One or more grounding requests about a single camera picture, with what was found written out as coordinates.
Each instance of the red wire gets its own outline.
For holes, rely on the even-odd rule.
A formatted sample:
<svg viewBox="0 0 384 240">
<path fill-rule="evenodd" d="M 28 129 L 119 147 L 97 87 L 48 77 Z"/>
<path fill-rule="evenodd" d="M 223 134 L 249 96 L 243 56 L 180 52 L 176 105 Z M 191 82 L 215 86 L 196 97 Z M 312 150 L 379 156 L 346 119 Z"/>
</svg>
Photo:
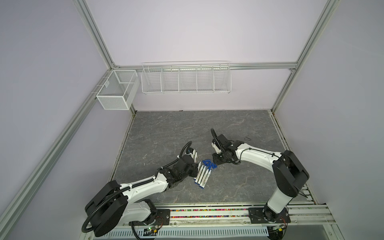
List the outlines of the red wire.
<svg viewBox="0 0 384 240">
<path fill-rule="evenodd" d="M 285 223 L 285 220 L 284 220 L 284 218 L 283 217 L 280 217 L 282 220 L 283 220 L 283 222 L 284 222 L 284 225 L 285 225 L 285 229 L 287 228 L 287 224 Z"/>
<path fill-rule="evenodd" d="M 163 218 L 163 217 L 160 217 L 160 216 L 157 216 L 157 217 L 155 217 L 155 218 L 158 218 L 158 217 L 162 219 L 162 221 L 161 221 L 161 226 L 158 228 L 158 229 L 160 229 L 160 228 L 163 226 L 164 218 Z"/>
</svg>

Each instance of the white marker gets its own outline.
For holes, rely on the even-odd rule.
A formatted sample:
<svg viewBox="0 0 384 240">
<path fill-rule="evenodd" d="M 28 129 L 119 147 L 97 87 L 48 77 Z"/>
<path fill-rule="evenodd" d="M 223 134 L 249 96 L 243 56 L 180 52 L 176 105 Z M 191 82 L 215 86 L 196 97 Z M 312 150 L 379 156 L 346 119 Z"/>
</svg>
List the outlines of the white marker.
<svg viewBox="0 0 384 240">
<path fill-rule="evenodd" d="M 199 174 L 200 167 L 201 167 L 201 162 L 199 162 L 199 166 L 197 167 L 197 175 Z"/>
<path fill-rule="evenodd" d="M 195 179 L 195 183 L 197 183 L 197 181 L 199 180 L 202 171 L 203 171 L 203 166 L 200 167 L 199 173 L 197 174 L 197 177 Z"/>
<path fill-rule="evenodd" d="M 207 168 L 207 171 L 205 172 L 205 174 L 203 175 L 203 178 L 201 179 L 201 184 L 200 184 L 200 186 L 203 185 L 204 180 L 205 180 L 205 178 L 206 178 L 207 175 L 208 175 L 208 172 L 209 172 L 209 169 Z"/>
<path fill-rule="evenodd" d="M 198 184 L 198 185 L 201 184 L 201 180 L 203 179 L 203 176 L 204 176 L 204 173 L 205 173 L 205 169 L 206 169 L 206 167 L 204 166 L 204 167 L 203 167 L 203 171 L 202 171 L 201 174 L 200 174 L 199 180 L 197 181 L 197 184 Z"/>
<path fill-rule="evenodd" d="M 204 183 L 201 185 L 202 188 L 205 187 L 205 184 L 207 183 L 207 180 L 208 180 L 208 178 L 209 178 L 209 175 L 211 175 L 211 171 L 212 171 L 212 170 L 209 170 L 208 175 L 207 175 L 207 177 L 206 177 L 205 180 L 204 180 Z"/>
</svg>

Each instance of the black mounting plate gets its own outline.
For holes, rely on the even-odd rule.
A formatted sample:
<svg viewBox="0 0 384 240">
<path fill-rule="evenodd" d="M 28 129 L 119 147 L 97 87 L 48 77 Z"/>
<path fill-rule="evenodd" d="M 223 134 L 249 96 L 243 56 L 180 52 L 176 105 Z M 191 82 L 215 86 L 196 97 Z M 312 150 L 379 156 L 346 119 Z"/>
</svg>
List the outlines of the black mounting plate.
<svg viewBox="0 0 384 240">
<path fill-rule="evenodd" d="M 153 224 L 147 225 L 144 222 L 135 221 L 134 225 L 135 226 L 153 226 L 153 225 L 159 225 L 160 226 L 163 219 L 164 219 L 163 226 L 169 225 L 169 219 L 170 219 L 170 210 L 169 209 L 158 209 L 156 216 L 158 218 L 155 219 L 155 222 Z"/>
<path fill-rule="evenodd" d="M 263 209 L 264 209 L 264 207 L 250 207 L 250 208 L 248 208 L 248 213 L 249 213 L 249 218 L 251 219 L 251 223 L 270 223 L 264 219 Z M 285 223 L 291 222 L 291 219 L 288 216 L 288 211 L 287 211 L 286 207 L 280 213 L 280 216 L 285 220 Z M 279 218 L 274 223 L 284 223 L 284 221 L 281 218 Z"/>
</svg>

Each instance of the black cable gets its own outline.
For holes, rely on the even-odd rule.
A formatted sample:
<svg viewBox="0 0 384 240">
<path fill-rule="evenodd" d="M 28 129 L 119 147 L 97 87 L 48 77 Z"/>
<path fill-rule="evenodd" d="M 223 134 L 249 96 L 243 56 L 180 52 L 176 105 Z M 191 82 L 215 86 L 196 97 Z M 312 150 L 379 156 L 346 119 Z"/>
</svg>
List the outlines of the black cable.
<svg viewBox="0 0 384 240">
<path fill-rule="evenodd" d="M 93 210 L 93 212 L 87 217 L 87 219 L 83 223 L 83 225 L 81 227 L 81 231 L 82 232 L 90 232 L 90 231 L 92 231 L 93 227 L 87 228 L 87 225 L 91 221 L 91 219 L 95 216 L 96 212 L 98 212 L 104 205 L 106 205 L 110 200 L 114 199 L 117 195 L 119 195 L 120 193 L 125 192 L 126 190 L 129 190 L 129 189 L 131 189 L 131 188 L 130 187 L 125 187 L 123 189 L 120 189 L 120 190 L 112 193 L 107 199 L 105 199 L 104 201 L 102 201 L 102 203 L 97 205 L 95 210 Z"/>
<path fill-rule="evenodd" d="M 295 188 L 297 189 L 297 190 L 299 190 L 299 194 L 300 194 L 300 192 L 301 192 L 301 196 L 304 196 L 305 198 L 308 198 L 305 194 L 304 194 L 304 192 L 303 191 L 301 191 L 298 187 L 296 187 L 295 186 Z"/>
<path fill-rule="evenodd" d="M 160 171 L 161 169 L 164 169 L 164 168 L 166 168 L 166 167 L 169 167 L 169 166 L 171 166 L 171 165 L 177 163 L 177 161 L 178 161 L 178 160 L 181 158 L 181 156 L 183 155 L 183 152 L 184 152 L 185 148 L 186 148 L 186 147 L 189 148 L 191 145 L 192 145 L 192 141 L 187 142 L 187 144 L 184 145 L 183 148 L 181 149 L 181 153 L 179 154 L 179 157 L 178 157 L 178 158 L 176 158 L 176 159 L 173 160 L 171 163 L 168 163 L 168 164 L 165 165 L 165 166 L 159 167 L 159 168 L 157 169 L 157 172 L 156 172 L 156 175 L 155 175 L 155 179 L 157 178 L 157 175 L 159 174 L 159 171 Z"/>
<path fill-rule="evenodd" d="M 301 194 L 301 193 L 299 193 L 299 195 L 301 195 L 301 196 L 303 196 L 303 197 L 305 197 L 305 198 L 308 198 L 306 195 L 304 195 L 304 194 Z"/>
<path fill-rule="evenodd" d="M 216 132 L 215 132 L 215 130 L 214 130 L 213 128 L 211 128 L 211 134 L 212 134 L 212 137 L 214 138 L 215 142 L 217 143 L 218 147 L 220 148 L 221 153 L 224 154 L 224 150 L 223 150 L 223 148 L 221 147 L 221 144 L 220 144 L 220 142 L 219 142 L 218 139 L 217 139 Z"/>
<path fill-rule="evenodd" d="M 138 182 L 138 183 L 135 183 L 132 185 L 132 188 L 135 188 L 135 187 L 138 187 L 138 186 L 141 186 L 141 185 L 144 185 L 144 184 L 147 184 L 147 183 L 150 183 L 150 182 L 153 182 L 154 180 L 153 179 L 148 179 L 148 180 L 145 180 L 145 181 L 142 181 L 142 182 Z M 93 227 L 90 227 L 90 228 L 87 228 L 87 225 L 88 223 L 91 221 L 91 219 L 96 215 L 96 213 L 104 206 L 106 205 L 110 200 L 114 199 L 116 196 L 118 196 L 119 194 L 127 191 L 127 190 L 130 190 L 131 187 L 128 186 L 128 187 L 125 187 L 123 189 L 120 189 L 114 193 L 112 193 L 111 195 L 109 196 L 106 196 L 105 197 L 105 200 L 102 201 L 99 205 L 96 206 L 95 210 L 93 210 L 93 212 L 87 217 L 87 219 L 85 220 L 85 222 L 83 223 L 82 227 L 81 227 L 81 231 L 82 232 L 90 232 L 93 230 Z"/>
<path fill-rule="evenodd" d="M 220 150 L 221 150 L 221 154 L 224 154 L 224 149 L 221 147 L 221 144 L 220 144 L 220 142 L 219 142 L 218 139 L 217 139 L 216 132 L 215 132 L 215 130 L 214 130 L 213 128 L 211 128 L 211 134 L 212 134 L 212 137 L 214 138 L 215 142 L 217 143 L 218 147 L 220 148 Z M 231 163 L 235 164 L 235 165 L 239 165 L 239 164 L 240 164 L 240 160 L 239 160 L 238 162 L 235 162 L 235 161 L 233 161 L 232 158 L 231 158 L 231 159 L 229 159 L 229 161 L 230 161 Z"/>
<path fill-rule="evenodd" d="M 179 154 L 179 158 L 181 158 L 181 156 L 183 156 L 183 153 L 184 153 L 185 148 L 188 149 L 191 145 L 192 145 L 192 141 L 189 141 L 189 142 L 187 142 L 186 145 L 183 146 L 183 148 L 181 149 L 181 152 L 180 152 L 180 154 Z"/>
<path fill-rule="evenodd" d="M 133 225 L 133 222 L 131 222 L 131 227 L 132 227 L 132 232 L 133 232 L 133 235 L 135 235 L 135 238 L 137 240 L 154 240 L 154 238 L 146 238 L 146 239 L 142 239 L 139 237 L 139 235 L 137 235 L 136 231 L 135 231 L 135 227 Z"/>
<path fill-rule="evenodd" d="M 284 231 L 284 234 L 283 234 L 283 236 L 281 237 L 281 239 L 283 239 L 284 238 L 284 236 L 285 236 L 285 233 L 287 232 L 287 228 L 288 228 L 288 223 L 286 223 L 285 224 L 285 231 Z"/>
<path fill-rule="evenodd" d="M 272 157 L 277 157 L 274 153 L 264 152 L 264 151 L 257 150 L 257 149 L 254 149 L 254 148 L 249 147 L 249 148 L 246 148 L 246 149 L 244 149 L 243 151 L 241 151 L 239 161 L 241 161 L 241 155 L 243 154 L 243 152 L 244 152 L 245 150 L 255 150 L 255 151 L 263 152 L 263 153 L 266 153 L 266 154 L 270 154 L 270 155 L 272 155 Z"/>
</svg>

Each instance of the wire shelf basket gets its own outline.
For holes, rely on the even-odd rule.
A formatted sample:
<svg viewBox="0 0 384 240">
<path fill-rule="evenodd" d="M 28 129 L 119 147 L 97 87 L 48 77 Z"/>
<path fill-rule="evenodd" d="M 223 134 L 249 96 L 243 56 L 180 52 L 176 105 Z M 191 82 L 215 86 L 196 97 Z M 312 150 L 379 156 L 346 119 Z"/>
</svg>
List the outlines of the wire shelf basket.
<svg viewBox="0 0 384 240">
<path fill-rule="evenodd" d="M 229 93 L 232 79 L 229 63 L 144 66 L 141 76 L 145 94 Z"/>
<path fill-rule="evenodd" d="M 129 110 L 139 85 L 136 70 L 112 70 L 96 97 L 105 110 Z"/>
</svg>

